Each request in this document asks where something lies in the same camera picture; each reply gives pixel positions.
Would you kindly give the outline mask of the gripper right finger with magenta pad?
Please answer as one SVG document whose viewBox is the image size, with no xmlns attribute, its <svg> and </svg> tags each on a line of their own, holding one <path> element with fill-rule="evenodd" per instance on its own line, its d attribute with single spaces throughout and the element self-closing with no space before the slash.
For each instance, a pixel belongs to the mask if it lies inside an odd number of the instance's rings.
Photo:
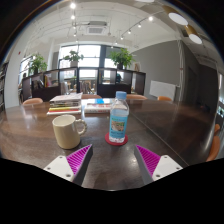
<svg viewBox="0 0 224 224">
<path fill-rule="evenodd" d="M 182 169 L 182 167 L 168 155 L 159 156 L 139 145 L 136 146 L 134 155 L 137 159 L 145 185 Z"/>
</svg>

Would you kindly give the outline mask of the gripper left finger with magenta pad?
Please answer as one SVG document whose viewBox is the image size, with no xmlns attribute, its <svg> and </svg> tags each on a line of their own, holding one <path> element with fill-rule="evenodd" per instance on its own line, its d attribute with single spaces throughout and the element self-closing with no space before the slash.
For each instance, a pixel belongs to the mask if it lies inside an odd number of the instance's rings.
<svg viewBox="0 0 224 224">
<path fill-rule="evenodd" d="M 92 145 L 87 145 L 68 156 L 59 155 L 44 170 L 81 186 L 92 155 Z"/>
</svg>

